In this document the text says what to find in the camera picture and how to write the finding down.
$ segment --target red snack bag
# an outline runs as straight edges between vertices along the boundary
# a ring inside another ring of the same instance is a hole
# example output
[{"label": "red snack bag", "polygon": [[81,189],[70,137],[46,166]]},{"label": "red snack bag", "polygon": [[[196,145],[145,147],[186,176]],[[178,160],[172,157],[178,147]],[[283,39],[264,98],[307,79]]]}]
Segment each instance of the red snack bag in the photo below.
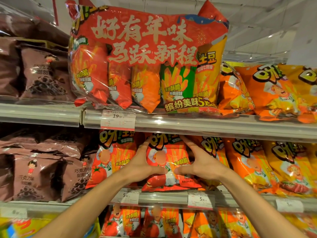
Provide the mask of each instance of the red snack bag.
[{"label": "red snack bag", "polygon": [[132,104],[131,68],[127,64],[109,63],[109,92],[110,97],[122,108]]},{"label": "red snack bag", "polygon": [[96,186],[120,170],[137,151],[133,131],[100,130],[99,141],[86,189]]},{"label": "red snack bag", "polygon": [[147,148],[146,160],[149,165],[162,166],[167,174],[150,176],[142,191],[166,191],[187,188],[201,188],[191,175],[176,175],[174,169],[189,165],[185,143],[178,135],[153,134]]},{"label": "red snack bag", "polygon": [[108,62],[105,43],[84,36],[70,40],[70,70],[74,92],[91,98],[95,103],[107,105]]},{"label": "red snack bag", "polygon": [[141,237],[181,238],[178,209],[161,208],[159,205],[146,208]]},{"label": "red snack bag", "polygon": [[139,207],[120,206],[116,203],[109,207],[101,236],[139,236],[140,220]]}]

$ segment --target ceiling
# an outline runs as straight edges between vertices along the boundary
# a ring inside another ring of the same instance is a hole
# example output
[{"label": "ceiling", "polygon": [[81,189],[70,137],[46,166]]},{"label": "ceiling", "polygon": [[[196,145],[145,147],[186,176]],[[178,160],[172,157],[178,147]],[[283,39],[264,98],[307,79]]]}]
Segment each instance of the ceiling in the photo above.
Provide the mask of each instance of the ceiling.
[{"label": "ceiling", "polygon": [[[154,14],[197,14],[205,0],[90,0]],[[68,32],[71,21],[65,0],[54,0],[59,28]],[[303,15],[305,0],[211,0],[229,20],[224,60],[286,62]],[[0,4],[25,15],[53,22],[52,0],[1,0]]]}]

